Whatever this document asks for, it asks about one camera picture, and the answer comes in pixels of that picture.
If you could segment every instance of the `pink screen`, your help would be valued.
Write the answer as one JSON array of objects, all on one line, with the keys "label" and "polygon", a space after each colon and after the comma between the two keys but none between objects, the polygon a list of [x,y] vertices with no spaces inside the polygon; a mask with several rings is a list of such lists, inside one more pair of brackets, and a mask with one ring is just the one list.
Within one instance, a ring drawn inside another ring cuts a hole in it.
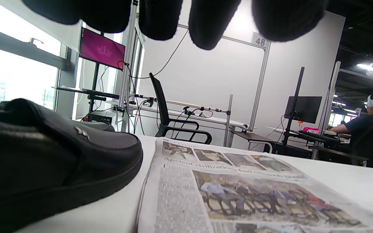
[{"label": "pink screen", "polygon": [[82,28],[80,57],[123,70],[125,46]]}]

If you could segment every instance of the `monitor stand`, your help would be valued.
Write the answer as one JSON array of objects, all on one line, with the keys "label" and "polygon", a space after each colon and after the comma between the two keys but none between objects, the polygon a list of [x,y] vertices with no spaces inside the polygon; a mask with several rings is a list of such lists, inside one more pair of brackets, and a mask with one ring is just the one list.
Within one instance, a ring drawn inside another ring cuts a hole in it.
[{"label": "monitor stand", "polygon": [[299,91],[300,91],[300,85],[302,84],[302,78],[303,78],[303,73],[305,72],[305,67],[302,66],[300,69],[300,74],[299,74],[299,80],[297,81],[297,86],[296,86],[296,91],[294,93],[294,100],[293,100],[293,105],[291,107],[290,115],[289,115],[289,120],[287,121],[287,127],[286,130],[284,131],[284,139],[282,141],[283,146],[282,146],[282,155],[286,155],[286,146],[287,146],[287,141],[290,136],[290,127],[291,127],[291,122],[295,119],[296,117],[296,104],[297,104],[297,98],[299,97]]},{"label": "monitor stand", "polygon": [[[105,33],[104,32],[100,32],[100,35],[101,36],[105,36]],[[97,78],[99,77],[99,66],[100,66],[100,63],[96,62],[96,66],[95,66],[95,75],[93,77],[93,85],[92,85],[92,90],[96,90],[96,85],[97,85]],[[92,98],[90,99],[90,106],[89,106],[89,112],[93,112],[93,107],[95,105],[95,98]]]}]

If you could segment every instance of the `black ceiling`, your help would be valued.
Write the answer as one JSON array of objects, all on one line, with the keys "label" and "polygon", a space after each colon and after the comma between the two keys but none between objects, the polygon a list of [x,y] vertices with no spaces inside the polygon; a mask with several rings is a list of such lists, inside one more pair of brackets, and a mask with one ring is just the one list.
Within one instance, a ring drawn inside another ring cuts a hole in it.
[{"label": "black ceiling", "polygon": [[[339,50],[336,56],[341,68],[365,75],[359,63],[373,63],[373,0],[330,0],[328,11],[346,17]],[[340,72],[336,82],[336,101],[346,108],[364,109],[363,102],[373,93],[373,77]]]},{"label": "black ceiling", "polygon": [[330,0],[327,9],[346,17],[336,57],[341,67],[373,62],[373,0]]}]

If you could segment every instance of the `white headphones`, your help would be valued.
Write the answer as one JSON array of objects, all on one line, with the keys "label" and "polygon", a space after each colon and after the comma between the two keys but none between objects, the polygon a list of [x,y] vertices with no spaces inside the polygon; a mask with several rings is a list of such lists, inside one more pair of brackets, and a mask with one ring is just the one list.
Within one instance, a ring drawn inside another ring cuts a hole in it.
[{"label": "white headphones", "polygon": [[367,107],[368,108],[373,108],[373,99],[370,98],[371,95],[368,96],[367,98]]}]

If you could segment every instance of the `newspaper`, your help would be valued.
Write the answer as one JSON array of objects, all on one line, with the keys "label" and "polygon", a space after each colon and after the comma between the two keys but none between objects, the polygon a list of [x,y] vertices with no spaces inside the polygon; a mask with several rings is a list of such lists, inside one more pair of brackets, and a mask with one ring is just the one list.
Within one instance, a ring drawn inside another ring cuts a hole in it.
[{"label": "newspaper", "polygon": [[373,214],[268,153],[157,139],[139,233],[373,233]]}]

